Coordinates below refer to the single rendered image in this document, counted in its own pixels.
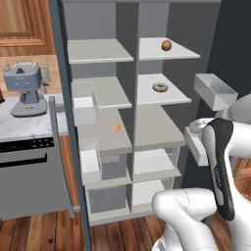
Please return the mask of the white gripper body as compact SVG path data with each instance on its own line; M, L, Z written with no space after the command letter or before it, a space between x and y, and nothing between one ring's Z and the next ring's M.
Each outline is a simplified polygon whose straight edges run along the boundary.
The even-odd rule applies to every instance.
M200 132L207 123L209 123L212 118L201 118L198 119L190 124L190 131L191 132Z

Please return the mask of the white fridge door bin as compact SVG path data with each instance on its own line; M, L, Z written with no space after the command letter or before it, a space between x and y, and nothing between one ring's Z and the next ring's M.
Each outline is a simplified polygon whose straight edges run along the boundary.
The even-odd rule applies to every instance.
M188 145L190 152L199 167L209 165L206 150L197 134L191 133L187 126L184 131L184 139Z
M196 74L194 89L215 112L232 105L238 93L214 74Z

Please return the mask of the grey fridge shelf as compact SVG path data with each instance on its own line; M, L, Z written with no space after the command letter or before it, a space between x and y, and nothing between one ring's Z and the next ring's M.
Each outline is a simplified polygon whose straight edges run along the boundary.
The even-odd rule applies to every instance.
M184 144L183 134L160 105L143 105L137 108L136 151L175 148Z

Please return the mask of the dark grey fridge door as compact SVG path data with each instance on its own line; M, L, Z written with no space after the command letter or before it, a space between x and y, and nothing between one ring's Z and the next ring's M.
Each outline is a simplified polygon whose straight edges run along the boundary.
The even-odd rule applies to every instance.
M251 0L222 0L207 72L215 74L241 98L251 92ZM251 196L251 160L238 158L237 189ZM188 153L181 187L212 190L208 167L198 167Z

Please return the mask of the grey freezer shelf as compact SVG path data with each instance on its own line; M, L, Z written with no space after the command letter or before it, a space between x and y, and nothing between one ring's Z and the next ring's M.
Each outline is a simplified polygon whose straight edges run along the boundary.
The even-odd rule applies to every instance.
M116 132L112 124L119 124ZM95 125L81 125L77 128L78 138L95 138L101 156L130 153L132 146L118 109L101 109Z
M72 65L130 62L133 60L123 45L115 38L69 40L68 55Z
M74 82L92 83L100 109L132 107L116 76L75 78Z

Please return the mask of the grey freezer drawer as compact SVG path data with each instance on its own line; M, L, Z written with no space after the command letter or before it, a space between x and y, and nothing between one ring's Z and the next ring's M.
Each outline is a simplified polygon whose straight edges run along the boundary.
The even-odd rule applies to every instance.
M102 178L113 179L126 176L126 154L101 158Z
M92 189L88 191L92 214L118 210L126 206L126 186Z

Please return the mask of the grey two-door fridge cabinet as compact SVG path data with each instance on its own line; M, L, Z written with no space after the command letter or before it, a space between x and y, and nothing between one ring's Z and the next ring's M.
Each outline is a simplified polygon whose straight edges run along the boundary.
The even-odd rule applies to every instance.
M129 137L132 151L126 154L126 176L84 184L89 222L100 226L152 213L155 193L173 187L176 177L142 182L133 181L137 81L139 75L163 74L190 103L160 105L183 134L195 116L198 97L193 89L196 74L207 68L213 34L221 0L64 0L67 39L117 39L133 58L130 62L76 64L70 67L75 78L116 76L131 103L131 108L118 109ZM139 60L139 39L167 37L200 55L197 59ZM171 149L176 167L185 161L183 146ZM88 191L126 186L125 207L92 214Z

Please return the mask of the white freezer door bin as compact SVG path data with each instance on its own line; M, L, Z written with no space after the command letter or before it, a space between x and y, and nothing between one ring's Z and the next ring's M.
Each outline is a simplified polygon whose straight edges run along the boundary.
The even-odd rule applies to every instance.
M98 102L91 81L72 83L72 105L75 126L98 123Z
M80 172L84 184L101 180L102 165L95 138L82 139L78 142Z

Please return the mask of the dark grey freezer door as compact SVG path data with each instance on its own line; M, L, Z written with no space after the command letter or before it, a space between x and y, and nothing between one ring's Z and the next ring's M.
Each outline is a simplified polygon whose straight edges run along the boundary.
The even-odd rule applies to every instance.
M75 168L75 181L78 194L78 204L80 208L81 226L83 228L86 251L92 251L85 187L82 184L82 179L81 179L79 150L77 144L77 132L75 127L73 105L72 105L71 83L73 78L68 56L67 31L66 31L63 1L49 0L49 9L51 14L55 49L57 54L58 67L63 90L64 105L68 123L68 131L71 143L73 163Z

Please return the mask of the brown glazed doughnut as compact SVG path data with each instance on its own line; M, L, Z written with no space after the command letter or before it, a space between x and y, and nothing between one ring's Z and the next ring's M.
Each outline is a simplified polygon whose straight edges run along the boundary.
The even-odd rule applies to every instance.
M168 86L162 82L155 82L152 86L152 89L156 92L166 92L168 90Z

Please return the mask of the wooden base cupboard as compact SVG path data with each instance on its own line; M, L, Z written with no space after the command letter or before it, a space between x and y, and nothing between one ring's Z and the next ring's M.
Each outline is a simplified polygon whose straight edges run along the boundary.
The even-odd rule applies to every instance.
M78 203L78 192L77 192L76 181L75 181L75 166L73 163L70 138L67 135L61 136L60 144L61 144L63 164L65 168L65 173L67 177L67 182L68 182L72 202L74 206L78 206L79 203Z

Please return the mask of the grey coffee machine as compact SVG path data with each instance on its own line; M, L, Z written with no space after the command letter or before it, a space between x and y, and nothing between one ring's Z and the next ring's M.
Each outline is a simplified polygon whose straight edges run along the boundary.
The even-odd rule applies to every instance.
M20 100L11 110L13 117L37 117L47 113L47 101L39 92L42 74L37 63L18 61L12 66L7 65L3 77L9 91L20 93Z

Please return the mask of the grey dishwasher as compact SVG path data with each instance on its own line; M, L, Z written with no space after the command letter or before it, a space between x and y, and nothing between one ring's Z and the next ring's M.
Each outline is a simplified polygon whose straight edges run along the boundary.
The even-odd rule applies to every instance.
M55 98L48 98L49 130L34 132L22 119L9 133L0 126L0 163L42 158L47 162L0 169L0 219L10 220L74 207L62 159Z

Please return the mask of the grey wall socket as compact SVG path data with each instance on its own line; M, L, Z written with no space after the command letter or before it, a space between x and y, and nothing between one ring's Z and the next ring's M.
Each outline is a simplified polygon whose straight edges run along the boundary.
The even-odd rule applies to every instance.
M50 73L49 73L49 68L47 66L41 66L40 67L41 75L42 75L42 81L43 82L50 82Z

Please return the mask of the wooden wall cupboard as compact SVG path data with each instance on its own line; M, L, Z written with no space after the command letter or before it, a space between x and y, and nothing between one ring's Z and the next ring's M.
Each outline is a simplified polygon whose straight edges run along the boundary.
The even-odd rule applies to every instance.
M49 46L49 0L0 0L0 47Z

